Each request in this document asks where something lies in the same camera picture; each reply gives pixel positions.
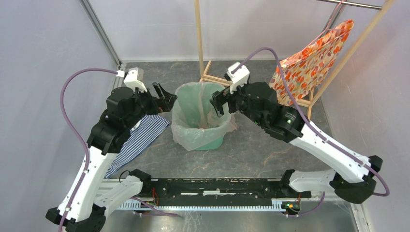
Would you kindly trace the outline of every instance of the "translucent trash bag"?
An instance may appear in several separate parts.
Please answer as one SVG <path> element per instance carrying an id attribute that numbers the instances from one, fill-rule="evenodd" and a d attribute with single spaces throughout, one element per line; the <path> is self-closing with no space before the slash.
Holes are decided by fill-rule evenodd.
<path id="1" fill-rule="evenodd" d="M 228 104 L 223 106 L 225 114 L 218 117 L 209 102 L 214 92 L 223 89 L 216 83 L 187 83 L 176 89 L 171 124 L 175 142 L 188 151 L 215 149 L 227 132 L 236 129 Z"/>

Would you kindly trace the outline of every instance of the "floral fabric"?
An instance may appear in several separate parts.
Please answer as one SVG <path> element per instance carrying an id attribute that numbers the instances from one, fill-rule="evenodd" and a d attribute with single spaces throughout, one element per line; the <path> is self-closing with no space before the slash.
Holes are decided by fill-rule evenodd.
<path id="1" fill-rule="evenodd" d="M 335 27 L 336 30 L 330 31 L 318 39 L 316 43 L 280 62 L 288 87 L 297 101 L 323 81 L 347 40 L 353 25 L 352 20 L 341 23 Z M 269 86 L 276 90 L 280 104 L 292 104 L 280 78 L 278 68 L 276 68 Z"/>

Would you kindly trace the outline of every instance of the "black wire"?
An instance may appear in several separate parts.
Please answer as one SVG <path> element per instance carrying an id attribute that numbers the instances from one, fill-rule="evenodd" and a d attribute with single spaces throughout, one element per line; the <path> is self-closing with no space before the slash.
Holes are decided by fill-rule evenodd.
<path id="1" fill-rule="evenodd" d="M 118 181 L 119 181 L 120 183 L 121 183 L 121 177 L 122 177 L 122 175 L 123 175 L 125 172 L 128 172 L 128 174 L 130 173 L 130 171 L 128 171 L 128 170 L 125 170 L 125 171 L 121 172 L 121 174 L 120 174 L 119 177 L 118 177 Z"/>

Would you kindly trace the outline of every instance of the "wooden pole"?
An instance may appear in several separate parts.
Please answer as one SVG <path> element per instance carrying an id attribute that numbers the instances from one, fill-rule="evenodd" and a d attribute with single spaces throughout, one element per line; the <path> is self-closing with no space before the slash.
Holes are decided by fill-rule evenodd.
<path id="1" fill-rule="evenodd" d="M 199 72 L 201 75 L 200 82 L 204 79 L 204 54 L 202 52 L 202 34 L 201 34 L 201 14 L 199 8 L 199 0 L 194 0 L 195 5 L 195 22 L 196 22 L 196 37 L 198 42 L 199 56 Z"/>
<path id="2" fill-rule="evenodd" d="M 383 15 L 387 12 L 387 10 L 392 6 L 394 1 L 395 0 L 386 0 L 384 2 L 383 6 L 382 6 L 382 9 L 379 10 L 376 13 L 376 15 L 373 17 L 373 19 L 369 23 L 369 25 L 362 31 L 362 34 L 360 34 L 360 36 L 359 36 L 359 38 L 357 38 L 356 42 L 354 42 L 354 44 L 347 51 L 347 53 L 342 58 L 340 63 L 336 66 L 336 68 L 333 70 L 333 72 L 329 75 L 329 77 L 322 84 L 322 87 L 319 89 L 318 93 L 315 95 L 312 102 L 310 103 L 312 106 L 313 106 L 314 103 L 317 102 L 319 97 L 323 94 L 323 92 L 330 85 L 330 83 L 333 81 L 333 79 L 337 76 L 337 74 L 340 72 L 340 70 L 342 70 L 343 66 L 345 66 L 345 64 L 350 59 L 350 57 L 354 54 L 354 52 L 359 48 L 359 46 L 365 40 L 365 38 L 374 29 L 374 27 L 377 25 L 377 23 L 380 21 L 380 19 L 383 17 Z"/>

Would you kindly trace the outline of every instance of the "wooden rack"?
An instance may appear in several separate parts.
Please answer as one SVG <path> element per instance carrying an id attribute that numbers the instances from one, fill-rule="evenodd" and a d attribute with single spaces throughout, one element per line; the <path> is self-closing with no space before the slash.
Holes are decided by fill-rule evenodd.
<path id="1" fill-rule="evenodd" d="M 318 1 L 340 3 L 339 0 L 318 0 Z M 337 66 L 333 69 L 333 71 L 329 74 L 326 80 L 322 83 L 322 86 L 319 89 L 319 91 L 316 94 L 314 94 L 314 89 L 313 89 L 309 93 L 309 100 L 301 99 L 297 102 L 298 105 L 307 107 L 307 117 L 309 119 L 312 115 L 313 105 L 317 102 L 317 100 L 320 98 L 320 96 L 323 94 L 326 88 L 330 85 L 330 83 L 337 76 L 337 74 L 340 72 L 343 66 L 347 63 L 350 57 L 354 54 L 357 48 L 362 44 L 362 42 L 369 35 L 369 33 L 374 29 L 374 27 L 377 25 L 377 23 L 380 21 L 383 15 L 392 6 L 394 1 L 395 0 L 385 0 L 383 6 L 361 4 L 361 3 L 349 2 L 349 1 L 342 2 L 342 4 L 346 6 L 374 9 L 374 10 L 378 10 L 378 12 L 374 15 L 374 17 L 372 18 L 368 26 L 362 31 L 362 33 L 357 38 L 357 40 L 354 42 L 354 44 L 349 48 L 345 56 L 341 58 Z M 197 42 L 198 42 L 199 66 L 200 66 L 200 75 L 201 75 L 201 79 L 199 80 L 199 82 L 209 81 L 209 82 L 222 84 L 224 86 L 228 86 L 231 84 L 231 82 L 228 82 L 223 78 L 208 75 L 208 70 L 211 66 L 212 61 L 208 61 L 208 64 L 204 68 L 204 55 L 202 51 L 201 16 L 200 16 L 199 0 L 194 0 L 194 6 L 195 6 L 195 20 L 196 20 Z"/>

